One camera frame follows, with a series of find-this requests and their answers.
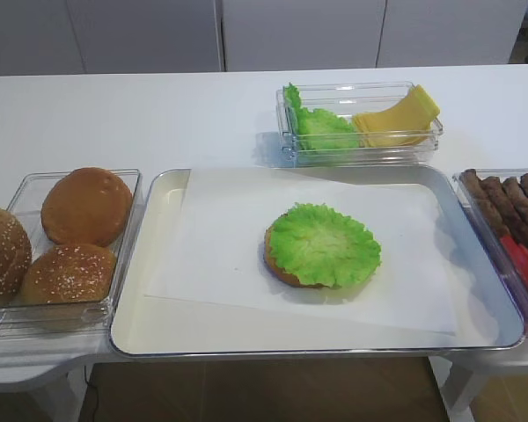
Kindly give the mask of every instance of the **plastic tray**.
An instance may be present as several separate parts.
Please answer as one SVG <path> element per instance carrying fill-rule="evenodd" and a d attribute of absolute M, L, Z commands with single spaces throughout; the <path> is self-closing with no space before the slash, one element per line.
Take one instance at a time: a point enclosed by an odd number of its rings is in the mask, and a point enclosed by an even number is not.
<path fill-rule="evenodd" d="M 475 171 L 477 172 L 477 175 L 480 179 L 496 176 L 500 178 L 501 181 L 509 177 L 516 177 L 520 179 L 522 175 L 528 173 L 528 169 L 488 169 Z M 459 176 L 460 173 L 453 176 L 454 183 L 456 184 L 456 194 L 459 198 L 459 201 L 467 216 L 469 217 L 469 220 L 473 225 L 473 229 L 485 246 L 489 257 L 493 260 L 497 272 L 501 274 L 507 289 L 510 291 L 518 308 L 520 309 L 526 324 L 526 336 L 528 336 L 528 288 L 515 268 L 508 253 L 506 250 L 504 250 L 501 242 L 496 238 L 492 229 L 483 217 L 481 211 L 475 203 L 475 200 L 459 179 Z"/>
<path fill-rule="evenodd" d="M 351 121 L 356 113 L 379 112 L 397 104 L 414 85 L 410 82 L 380 84 L 333 84 L 298 86 L 302 105 L 313 110 L 324 108 Z M 428 162 L 438 149 L 438 138 L 443 133 L 440 120 L 435 119 L 429 130 L 392 131 L 373 134 L 314 135 L 325 140 L 341 138 L 363 139 L 366 136 L 394 137 L 399 139 L 424 136 L 426 139 L 414 146 L 391 148 L 353 148 L 305 150 L 297 135 L 297 119 L 286 106 L 283 90 L 276 93 L 276 111 L 282 151 L 294 167 L 349 164 L 413 164 Z"/>
<path fill-rule="evenodd" d="M 141 173 L 138 170 L 114 170 L 112 172 L 127 184 L 133 193 L 133 203 L 126 228 L 109 246 L 117 256 L 117 263 L 107 297 L 98 302 L 25 306 L 19 305 L 14 298 L 10 305 L 0 308 L 0 336 L 27 336 L 41 332 L 106 328 L 106 322 L 114 308 L 114 301 L 119 294 L 121 280 L 127 268 L 128 255 L 143 211 Z M 68 174 L 68 172 L 59 172 L 27 175 L 8 206 L 8 211 L 16 215 L 29 236 L 33 260 L 54 246 L 41 226 L 40 210 L 51 188 Z"/>
<path fill-rule="evenodd" d="M 472 275 L 452 277 L 449 283 L 457 332 L 345 321 L 335 324 L 311 316 L 147 295 L 150 279 L 165 264 L 163 252 L 167 240 L 180 221 L 180 207 L 190 171 L 176 170 L 161 174 L 150 187 L 145 215 L 110 330 L 111 342 L 118 352 L 127 356 L 179 358 L 198 355 L 212 359 L 325 353 L 446 354 L 459 349 L 508 348 L 522 338 L 522 317 L 442 173 L 423 165 L 291 171 L 357 185 L 429 189 L 429 194 L 436 197 L 440 206 L 439 223 L 447 233 L 445 242 L 453 242 L 457 247 L 453 256 L 445 258 L 458 266 L 456 269 L 460 273 L 468 271 Z"/>

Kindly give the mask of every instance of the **table leg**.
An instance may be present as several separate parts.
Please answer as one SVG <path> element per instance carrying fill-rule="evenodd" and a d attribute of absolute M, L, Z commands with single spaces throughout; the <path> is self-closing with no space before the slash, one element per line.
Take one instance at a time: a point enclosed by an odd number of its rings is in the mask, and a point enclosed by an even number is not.
<path fill-rule="evenodd" d="M 478 375 L 450 361 L 429 358 L 450 422 L 473 422 L 469 404 L 487 383 L 488 376 Z"/>
<path fill-rule="evenodd" d="M 88 375 L 92 373 L 92 367 L 86 366 Z M 82 366 L 29 393 L 53 422 L 78 422 L 86 387 Z"/>

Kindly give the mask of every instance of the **white tray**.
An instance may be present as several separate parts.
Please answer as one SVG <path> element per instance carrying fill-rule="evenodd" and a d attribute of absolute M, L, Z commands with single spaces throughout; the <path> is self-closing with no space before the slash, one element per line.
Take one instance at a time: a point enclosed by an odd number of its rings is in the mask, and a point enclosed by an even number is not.
<path fill-rule="evenodd" d="M 386 165 L 293 170 L 356 184 L 420 184 L 437 197 L 462 244 L 479 253 L 480 244 L 444 175 L 427 166 Z M 150 278 L 161 262 L 161 245 L 180 216 L 188 170 L 168 171 L 151 186 L 146 212 L 129 263 L 127 278 L 110 331 L 113 347 L 131 356 L 180 357 L 299 353 L 445 354 L 458 349 L 497 349 L 516 345 L 523 336 L 522 318 L 490 261 L 477 262 L 469 283 L 451 283 L 457 315 L 455 334 L 379 325 L 333 323 L 304 315 L 187 302 L 147 296 Z"/>

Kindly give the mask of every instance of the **white table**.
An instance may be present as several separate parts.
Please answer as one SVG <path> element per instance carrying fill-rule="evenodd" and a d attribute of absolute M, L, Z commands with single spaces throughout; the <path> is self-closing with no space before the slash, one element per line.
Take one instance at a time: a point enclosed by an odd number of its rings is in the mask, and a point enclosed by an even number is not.
<path fill-rule="evenodd" d="M 431 165 L 448 175 L 467 167 L 528 167 L 524 65 L 0 77 L 0 207 L 31 172 L 138 168 L 146 190 L 172 168 L 278 165 L 279 87 L 399 80 L 422 84 L 442 109 L 444 136 Z M 101 333 L 0 340 L 0 390 L 40 387 L 78 365 L 118 359 Z M 518 370 L 528 366 L 528 341 L 509 352 L 453 359 L 482 374 Z M 464 382 L 470 394 L 449 395 L 453 411 L 480 386 L 473 379 Z"/>

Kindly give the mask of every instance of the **clear plastic container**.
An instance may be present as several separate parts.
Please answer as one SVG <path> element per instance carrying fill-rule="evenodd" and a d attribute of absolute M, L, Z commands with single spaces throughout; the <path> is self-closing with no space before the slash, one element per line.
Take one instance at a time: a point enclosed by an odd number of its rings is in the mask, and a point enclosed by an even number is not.
<path fill-rule="evenodd" d="M 502 182 L 506 178 L 516 177 L 520 179 L 522 175 L 528 173 L 528 169 L 497 169 L 497 170 L 475 170 L 480 179 L 488 178 L 490 176 L 498 177 Z M 466 186 L 459 179 L 460 173 L 453 176 L 456 183 L 456 194 L 459 201 L 464 208 L 471 224 L 477 235 L 480 237 L 481 243 L 486 248 L 489 257 L 495 265 L 496 271 L 501 275 L 501 278 L 517 304 L 525 321 L 525 331 L 528 337 L 528 288 L 524 279 L 519 274 L 514 263 L 510 259 L 509 254 L 502 246 L 500 240 L 495 236 L 493 230 L 487 223 L 485 217 L 481 213 L 472 195 L 467 191 Z"/>
<path fill-rule="evenodd" d="M 336 84 L 298 86 L 302 106 L 309 110 L 324 108 L 351 122 L 357 113 L 380 112 L 394 106 L 414 87 L 410 82 L 380 84 Z M 282 150 L 294 167 L 349 164 L 413 164 L 430 160 L 438 149 L 438 137 L 443 133 L 440 120 L 434 119 L 429 130 L 392 131 L 383 133 L 307 135 L 335 143 L 340 139 L 357 139 L 359 146 L 352 149 L 306 150 L 297 134 L 295 113 L 284 98 L 283 89 L 276 93 L 276 111 Z M 419 136 L 425 139 L 416 145 L 387 148 L 363 146 L 367 137 L 391 137 L 400 141 Z"/>
<path fill-rule="evenodd" d="M 0 307 L 0 337 L 27 336 L 42 332 L 82 331 L 105 329 L 120 292 L 121 281 L 127 270 L 129 254 L 143 213 L 141 173 L 139 170 L 114 170 L 133 193 L 133 203 L 123 232 L 109 246 L 117 263 L 107 296 L 97 302 L 50 303 L 20 305 L 17 299 Z M 41 226 L 40 211 L 49 191 L 63 173 L 34 173 L 26 176 L 8 206 L 16 215 L 32 244 L 33 261 L 48 251 L 53 244 Z"/>

